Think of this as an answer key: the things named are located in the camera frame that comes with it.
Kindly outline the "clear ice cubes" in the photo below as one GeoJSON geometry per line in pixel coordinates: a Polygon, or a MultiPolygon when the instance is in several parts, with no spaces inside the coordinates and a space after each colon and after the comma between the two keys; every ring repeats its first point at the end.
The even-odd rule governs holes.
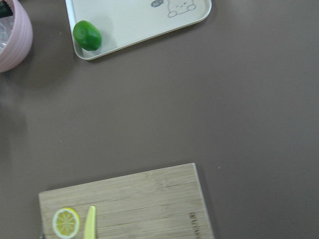
{"type": "Polygon", "coordinates": [[[0,19],[0,50],[2,51],[9,40],[14,26],[14,16],[7,16],[0,19]]]}

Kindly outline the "yellow plastic knife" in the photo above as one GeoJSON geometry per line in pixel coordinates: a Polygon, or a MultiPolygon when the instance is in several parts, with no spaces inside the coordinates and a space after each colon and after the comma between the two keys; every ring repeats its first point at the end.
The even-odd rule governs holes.
{"type": "Polygon", "coordinates": [[[96,207],[90,206],[84,226],[83,239],[96,238],[96,207]]]}

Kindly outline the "pink ribbed ice bowl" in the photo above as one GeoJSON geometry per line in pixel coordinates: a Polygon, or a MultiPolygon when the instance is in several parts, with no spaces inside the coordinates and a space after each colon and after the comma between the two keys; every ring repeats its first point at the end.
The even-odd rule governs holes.
{"type": "Polygon", "coordinates": [[[6,72],[19,65],[28,55],[32,41],[33,29],[30,18],[17,0],[8,0],[14,17],[13,30],[8,43],[0,52],[0,71],[6,72]]]}

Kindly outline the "lower lemon slice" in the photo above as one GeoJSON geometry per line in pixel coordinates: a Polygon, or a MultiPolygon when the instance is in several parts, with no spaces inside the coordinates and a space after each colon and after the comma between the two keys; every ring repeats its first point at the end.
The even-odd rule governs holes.
{"type": "Polygon", "coordinates": [[[60,239],[72,239],[80,230],[80,217],[72,208],[57,210],[52,218],[52,229],[60,239]]]}

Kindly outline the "cream rabbit tray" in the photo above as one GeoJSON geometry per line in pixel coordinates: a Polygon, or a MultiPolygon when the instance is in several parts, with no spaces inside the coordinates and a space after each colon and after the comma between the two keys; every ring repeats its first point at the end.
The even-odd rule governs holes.
{"type": "Polygon", "coordinates": [[[96,51],[73,41],[75,54],[93,60],[134,44],[199,23],[207,18],[211,0],[67,0],[70,29],[81,20],[102,35],[96,51]]]}

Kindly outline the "bamboo cutting board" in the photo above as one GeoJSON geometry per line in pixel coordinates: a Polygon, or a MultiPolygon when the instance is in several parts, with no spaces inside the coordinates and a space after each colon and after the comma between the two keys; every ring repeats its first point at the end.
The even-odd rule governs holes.
{"type": "Polygon", "coordinates": [[[98,239],[214,238],[194,163],[44,191],[39,205],[47,239],[57,238],[53,217],[61,208],[77,212],[83,238],[91,206],[98,239]]]}

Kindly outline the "green lime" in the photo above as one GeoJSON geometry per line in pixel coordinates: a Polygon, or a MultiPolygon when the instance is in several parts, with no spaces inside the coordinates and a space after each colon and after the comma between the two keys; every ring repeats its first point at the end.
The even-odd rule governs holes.
{"type": "Polygon", "coordinates": [[[95,51],[102,44],[100,31],[92,23],[85,20],[75,24],[73,37],[75,41],[87,51],[95,51]]]}

